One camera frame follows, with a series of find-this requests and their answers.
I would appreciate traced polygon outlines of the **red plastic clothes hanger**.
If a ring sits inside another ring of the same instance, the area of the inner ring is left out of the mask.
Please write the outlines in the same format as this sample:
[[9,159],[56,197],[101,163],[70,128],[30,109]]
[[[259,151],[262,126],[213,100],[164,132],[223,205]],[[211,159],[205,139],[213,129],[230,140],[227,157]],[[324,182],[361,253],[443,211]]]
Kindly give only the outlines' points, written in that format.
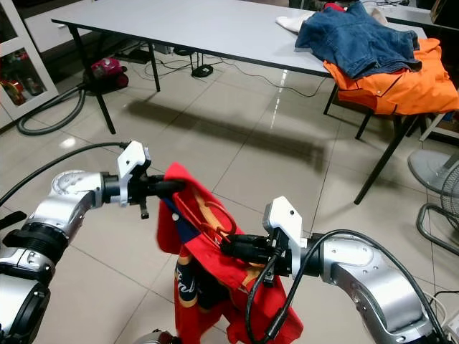
[[194,226],[216,248],[219,248],[227,236],[235,235],[239,231],[236,220],[219,201],[197,199],[188,209]]

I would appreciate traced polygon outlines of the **red polo shirt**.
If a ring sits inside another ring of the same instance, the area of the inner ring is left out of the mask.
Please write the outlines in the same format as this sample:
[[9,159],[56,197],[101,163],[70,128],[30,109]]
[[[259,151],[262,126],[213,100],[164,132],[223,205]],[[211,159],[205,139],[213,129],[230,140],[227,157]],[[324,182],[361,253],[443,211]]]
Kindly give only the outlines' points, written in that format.
[[197,199],[219,199],[184,165],[172,163],[164,180],[186,183],[180,193],[161,198],[156,233],[158,248],[177,256],[171,289],[181,344],[201,344],[203,334],[221,318],[229,323],[226,334],[230,344],[262,340],[288,299],[279,275],[265,272],[266,264],[223,255],[221,244],[216,248],[207,242],[194,226],[188,206]]

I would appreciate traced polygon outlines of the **blue denim jacket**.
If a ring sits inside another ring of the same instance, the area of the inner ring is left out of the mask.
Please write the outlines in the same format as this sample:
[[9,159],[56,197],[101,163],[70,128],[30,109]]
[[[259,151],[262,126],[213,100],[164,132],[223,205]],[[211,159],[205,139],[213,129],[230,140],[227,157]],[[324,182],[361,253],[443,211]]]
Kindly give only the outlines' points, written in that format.
[[422,66],[415,56],[417,34],[384,26],[359,3],[312,14],[302,23],[294,47],[336,65],[351,79]]

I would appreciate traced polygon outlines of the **black power strip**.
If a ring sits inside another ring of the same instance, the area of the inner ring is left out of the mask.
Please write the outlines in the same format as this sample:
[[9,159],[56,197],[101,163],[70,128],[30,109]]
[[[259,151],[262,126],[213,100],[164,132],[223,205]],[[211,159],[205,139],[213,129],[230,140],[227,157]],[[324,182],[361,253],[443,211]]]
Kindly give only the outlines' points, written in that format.
[[207,76],[212,75],[214,70],[215,69],[210,64],[201,64],[201,65],[198,65],[197,67],[194,67],[194,69],[191,72],[191,75],[194,78],[205,78]]

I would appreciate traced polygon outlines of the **grey robot left leg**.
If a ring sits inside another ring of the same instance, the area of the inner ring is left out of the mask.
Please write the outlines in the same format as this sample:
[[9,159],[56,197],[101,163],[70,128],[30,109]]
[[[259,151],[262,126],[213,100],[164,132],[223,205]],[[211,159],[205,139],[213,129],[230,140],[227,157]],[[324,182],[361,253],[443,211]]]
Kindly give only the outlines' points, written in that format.
[[181,341],[166,330],[152,330],[136,338],[132,344],[181,344]]

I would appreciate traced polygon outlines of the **pink vacuum cleaner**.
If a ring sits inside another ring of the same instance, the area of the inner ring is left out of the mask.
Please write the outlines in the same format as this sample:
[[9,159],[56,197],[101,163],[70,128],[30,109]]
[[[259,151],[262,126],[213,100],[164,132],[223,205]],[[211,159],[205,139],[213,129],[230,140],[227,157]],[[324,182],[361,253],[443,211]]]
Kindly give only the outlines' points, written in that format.
[[124,67],[117,59],[111,57],[99,59],[91,66],[91,72],[96,81],[94,90],[112,92],[128,87],[127,71],[128,68]]

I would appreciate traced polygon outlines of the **metal clothes rack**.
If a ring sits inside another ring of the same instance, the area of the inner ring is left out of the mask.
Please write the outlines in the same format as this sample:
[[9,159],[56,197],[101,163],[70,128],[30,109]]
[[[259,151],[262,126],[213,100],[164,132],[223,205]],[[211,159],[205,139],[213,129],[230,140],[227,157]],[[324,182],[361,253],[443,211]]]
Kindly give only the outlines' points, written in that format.
[[27,218],[27,215],[23,211],[14,211],[0,219],[0,230],[4,230],[7,227],[16,225],[20,221],[23,221]]

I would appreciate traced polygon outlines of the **white table with black legs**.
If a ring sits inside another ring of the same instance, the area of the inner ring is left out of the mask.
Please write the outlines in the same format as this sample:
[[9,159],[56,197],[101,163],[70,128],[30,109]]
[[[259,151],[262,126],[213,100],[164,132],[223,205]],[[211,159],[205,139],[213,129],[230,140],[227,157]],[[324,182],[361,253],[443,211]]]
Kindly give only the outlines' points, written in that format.
[[[294,34],[276,25],[273,20],[282,14],[302,14],[302,9],[285,9],[272,4],[257,4],[239,0],[102,0],[102,4],[89,4],[87,9],[76,9],[65,14],[53,14],[53,23],[73,29],[72,34],[78,34],[79,29],[89,32],[128,37],[147,44],[163,44],[173,48],[189,49],[216,58],[232,59],[237,62],[249,63],[277,69],[279,71],[313,75],[331,81],[331,75],[325,71],[318,59],[308,52],[295,52]],[[305,138],[294,135],[286,138],[289,132],[273,133],[262,127],[262,119],[266,119],[268,102],[259,121],[249,121],[237,118],[242,113],[219,113],[217,118],[208,118],[202,113],[181,112],[171,121],[173,124],[206,123],[210,127],[221,127],[219,133],[247,134],[255,138],[259,144],[272,143],[279,145],[259,146],[271,150],[293,154],[294,157],[328,158],[331,165],[340,167],[351,166],[355,163],[335,161],[333,148],[319,150],[316,142],[308,142]],[[377,181],[396,183],[399,178],[386,179],[384,175],[387,165],[399,150],[399,145],[406,140],[404,135],[399,142],[393,138],[387,142],[387,149],[374,153],[373,169],[358,171],[367,175],[362,187],[366,192]]]

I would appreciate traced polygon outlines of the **white glass door cabinet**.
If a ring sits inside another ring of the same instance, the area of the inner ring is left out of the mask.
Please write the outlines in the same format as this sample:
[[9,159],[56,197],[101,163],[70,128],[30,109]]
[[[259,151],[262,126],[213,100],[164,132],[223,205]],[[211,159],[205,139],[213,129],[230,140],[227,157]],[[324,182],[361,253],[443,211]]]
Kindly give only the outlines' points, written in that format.
[[37,52],[12,0],[0,0],[1,94],[0,128],[14,124],[59,91]]

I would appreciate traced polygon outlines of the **white drawer cabinet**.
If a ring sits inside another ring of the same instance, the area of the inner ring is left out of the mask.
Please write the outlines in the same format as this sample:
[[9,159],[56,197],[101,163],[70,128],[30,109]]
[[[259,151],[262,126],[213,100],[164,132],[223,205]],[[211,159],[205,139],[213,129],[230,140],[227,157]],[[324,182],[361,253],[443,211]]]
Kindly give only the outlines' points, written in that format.
[[39,53],[46,53],[72,42],[66,25],[52,22],[66,14],[89,6],[94,0],[16,0],[16,9]]

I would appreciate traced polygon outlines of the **orange button shirt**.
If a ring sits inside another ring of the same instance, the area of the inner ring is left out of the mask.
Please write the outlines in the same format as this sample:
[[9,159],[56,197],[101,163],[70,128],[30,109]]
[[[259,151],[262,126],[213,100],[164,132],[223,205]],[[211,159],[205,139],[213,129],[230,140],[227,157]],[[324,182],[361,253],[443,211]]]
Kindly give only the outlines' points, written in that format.
[[323,66],[338,86],[338,99],[363,105],[383,117],[448,113],[459,110],[459,91],[442,64],[439,39],[420,39],[415,56],[422,63],[417,72],[376,73],[361,79],[347,77],[330,62]]

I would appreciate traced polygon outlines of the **cream white cloth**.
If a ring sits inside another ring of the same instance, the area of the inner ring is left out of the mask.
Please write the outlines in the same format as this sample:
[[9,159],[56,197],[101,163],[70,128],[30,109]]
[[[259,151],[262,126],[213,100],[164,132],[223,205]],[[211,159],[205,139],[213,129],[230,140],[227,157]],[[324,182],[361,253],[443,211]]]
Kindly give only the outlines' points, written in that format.
[[314,11],[308,11],[307,13],[298,14],[297,16],[278,16],[275,19],[275,23],[283,29],[288,30],[288,32],[299,35],[303,29],[311,29],[309,19],[311,19],[312,16],[315,16]]

